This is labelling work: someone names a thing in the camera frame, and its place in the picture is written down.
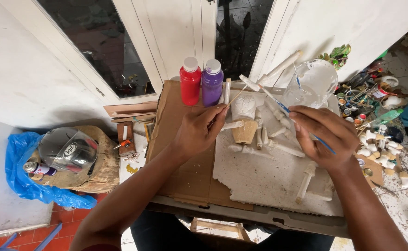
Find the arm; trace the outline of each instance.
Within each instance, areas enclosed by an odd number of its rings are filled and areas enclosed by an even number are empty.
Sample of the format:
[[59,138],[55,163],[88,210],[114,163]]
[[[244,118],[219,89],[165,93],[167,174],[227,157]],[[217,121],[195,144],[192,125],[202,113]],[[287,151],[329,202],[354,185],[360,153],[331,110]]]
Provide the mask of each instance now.
[[102,243],[120,247],[122,233],[168,177],[215,141],[226,114],[227,109],[221,105],[186,114],[173,142],[91,210],[78,227],[70,251]]
[[[353,156],[359,144],[353,123],[328,109],[307,106],[289,109],[303,151],[331,176],[354,247],[360,251],[408,251],[408,243],[368,185]],[[336,154],[310,139],[309,133],[320,137]]]

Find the red paint bottle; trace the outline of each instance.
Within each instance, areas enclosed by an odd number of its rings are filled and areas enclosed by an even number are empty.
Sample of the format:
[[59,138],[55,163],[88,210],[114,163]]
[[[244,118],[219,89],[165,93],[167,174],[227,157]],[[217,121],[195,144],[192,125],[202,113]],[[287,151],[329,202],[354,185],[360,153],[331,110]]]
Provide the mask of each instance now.
[[194,106],[199,101],[201,86],[201,68],[193,57],[184,60],[184,66],[179,70],[181,80],[181,99],[187,106]]

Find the hand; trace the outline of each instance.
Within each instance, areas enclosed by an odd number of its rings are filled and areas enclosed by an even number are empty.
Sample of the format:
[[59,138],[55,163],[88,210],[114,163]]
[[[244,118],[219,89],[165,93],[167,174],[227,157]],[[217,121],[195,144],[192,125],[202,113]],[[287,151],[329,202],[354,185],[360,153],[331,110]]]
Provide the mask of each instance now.
[[205,151],[224,126],[227,110],[226,105],[219,104],[185,114],[173,141],[174,147],[187,158]]
[[[295,121],[296,138],[302,150],[313,161],[328,172],[358,166],[353,152],[359,145],[356,127],[326,108],[314,109],[307,106],[290,106],[289,117]],[[333,154],[318,140],[312,140],[309,133],[322,139],[335,151]]]

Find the white bottle cap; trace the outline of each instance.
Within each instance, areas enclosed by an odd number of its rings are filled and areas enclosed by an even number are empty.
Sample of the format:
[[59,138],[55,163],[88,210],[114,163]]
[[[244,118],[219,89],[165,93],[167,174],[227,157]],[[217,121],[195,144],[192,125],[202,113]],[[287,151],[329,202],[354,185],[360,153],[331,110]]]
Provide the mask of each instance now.
[[205,69],[210,74],[216,74],[221,70],[221,63],[216,59],[210,59],[207,61]]
[[188,57],[184,60],[184,70],[188,72],[193,72],[198,69],[198,60],[194,57]]

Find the glass window pane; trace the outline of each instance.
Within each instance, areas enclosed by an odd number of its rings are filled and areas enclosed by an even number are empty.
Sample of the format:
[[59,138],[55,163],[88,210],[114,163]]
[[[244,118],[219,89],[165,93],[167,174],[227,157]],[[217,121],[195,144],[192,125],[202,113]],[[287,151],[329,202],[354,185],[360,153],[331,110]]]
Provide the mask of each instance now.
[[112,0],[38,0],[119,98],[155,93]]
[[249,76],[273,3],[274,0],[218,1],[215,58],[221,62],[224,79]]

